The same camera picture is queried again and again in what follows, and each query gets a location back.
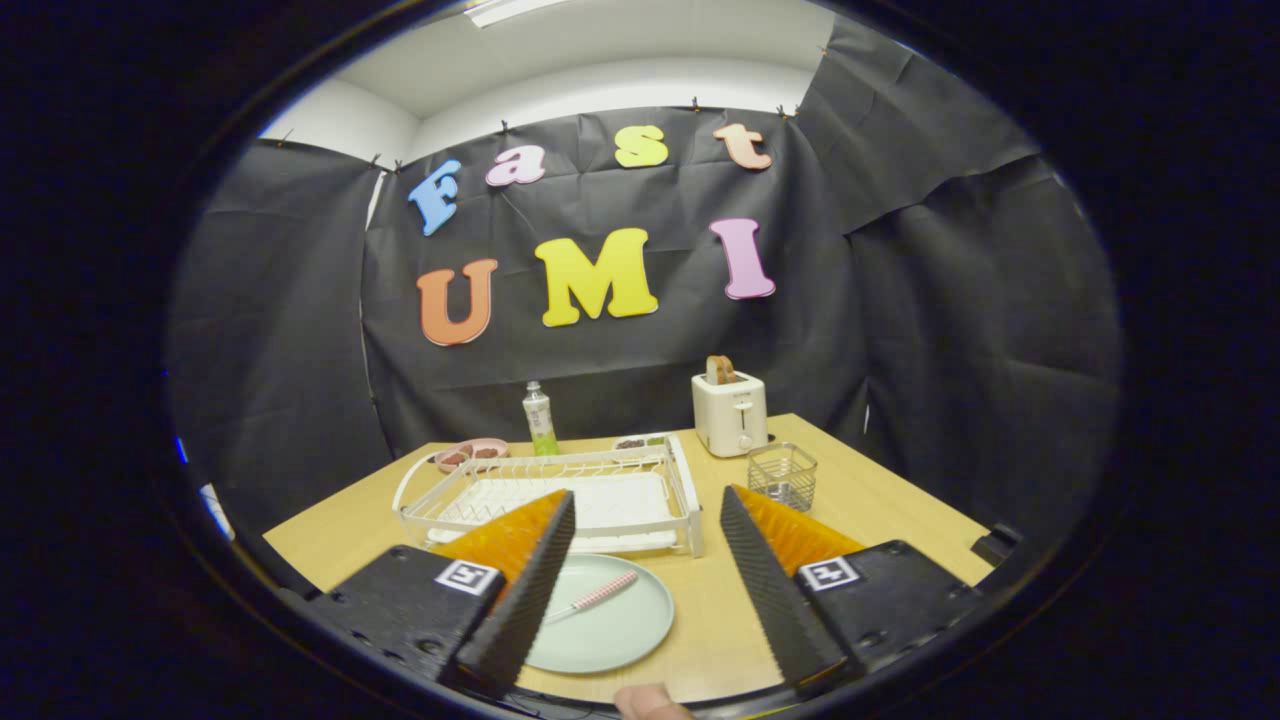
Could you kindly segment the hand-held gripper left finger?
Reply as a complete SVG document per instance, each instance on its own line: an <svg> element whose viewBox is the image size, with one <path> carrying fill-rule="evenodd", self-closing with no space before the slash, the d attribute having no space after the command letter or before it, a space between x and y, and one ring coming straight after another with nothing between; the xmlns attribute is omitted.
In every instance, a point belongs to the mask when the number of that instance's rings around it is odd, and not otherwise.
<svg viewBox="0 0 1280 720"><path fill-rule="evenodd" d="M396 544L296 610L356 675L396 693L515 685L576 530L557 489L433 550Z"/></svg>

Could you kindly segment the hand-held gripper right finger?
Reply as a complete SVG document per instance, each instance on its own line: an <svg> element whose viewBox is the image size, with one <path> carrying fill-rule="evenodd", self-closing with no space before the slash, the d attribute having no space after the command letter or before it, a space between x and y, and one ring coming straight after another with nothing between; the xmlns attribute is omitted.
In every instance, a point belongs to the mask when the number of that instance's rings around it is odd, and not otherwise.
<svg viewBox="0 0 1280 720"><path fill-rule="evenodd" d="M904 539L864 546L741 486L719 525L787 685L814 696L948 634L984 596Z"/></svg>

